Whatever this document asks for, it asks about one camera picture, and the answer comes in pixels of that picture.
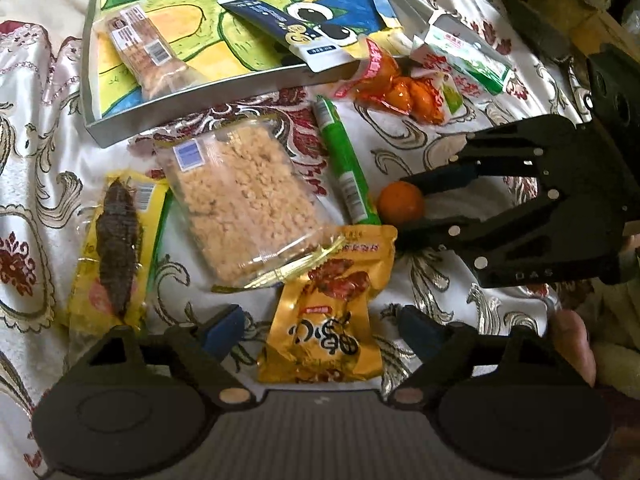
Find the person's hand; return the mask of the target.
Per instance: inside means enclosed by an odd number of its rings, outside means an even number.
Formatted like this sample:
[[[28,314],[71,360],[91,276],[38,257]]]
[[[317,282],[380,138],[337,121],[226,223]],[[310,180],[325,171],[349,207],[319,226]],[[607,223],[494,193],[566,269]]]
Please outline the person's hand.
[[[582,318],[572,310],[559,310],[550,320],[554,348],[591,387],[597,379],[596,358]]]

